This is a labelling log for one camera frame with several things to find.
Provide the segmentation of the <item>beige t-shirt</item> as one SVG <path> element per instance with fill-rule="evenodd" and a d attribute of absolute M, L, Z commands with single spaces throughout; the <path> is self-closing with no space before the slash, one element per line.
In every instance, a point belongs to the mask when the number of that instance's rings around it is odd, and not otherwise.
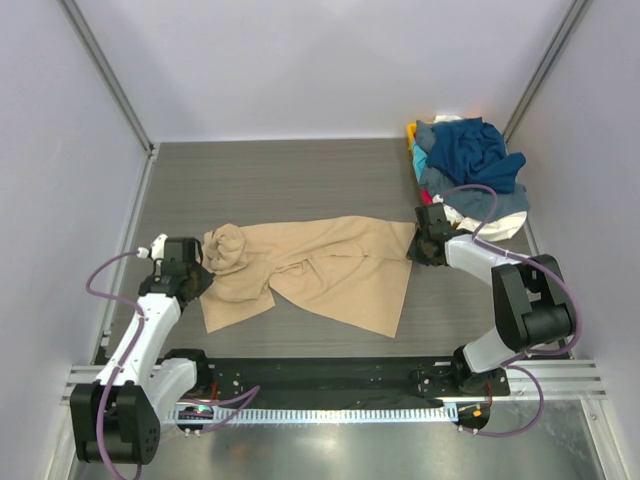
<path fill-rule="evenodd" d="M 262 314 L 280 295 L 311 313 L 393 338 L 410 279 L 411 222 L 364 216 L 239 227 L 205 234 L 214 273 L 201 297 L 213 333 Z"/>

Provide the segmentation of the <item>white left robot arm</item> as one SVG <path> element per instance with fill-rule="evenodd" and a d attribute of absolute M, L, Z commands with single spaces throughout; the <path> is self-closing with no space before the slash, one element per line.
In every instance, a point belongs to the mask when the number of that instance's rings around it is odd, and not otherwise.
<path fill-rule="evenodd" d="M 160 350 L 185 307 L 213 283 L 200 265 L 171 267 L 140 285 L 134 315 L 108 364 L 69 400 L 77 458 L 86 463 L 147 465 L 162 421 L 185 394 L 213 383 L 204 351 Z"/>

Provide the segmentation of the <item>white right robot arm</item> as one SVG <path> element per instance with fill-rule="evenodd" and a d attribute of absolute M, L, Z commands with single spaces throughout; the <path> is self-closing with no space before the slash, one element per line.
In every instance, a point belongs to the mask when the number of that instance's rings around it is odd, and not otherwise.
<path fill-rule="evenodd" d="M 491 287 L 494 327 L 456 349 L 451 359 L 455 386 L 478 388 L 499 370 L 539 347 L 579 339 L 581 314 L 550 255 L 526 256 L 451 227 L 420 227 L 407 256 L 425 266 L 464 271 Z"/>

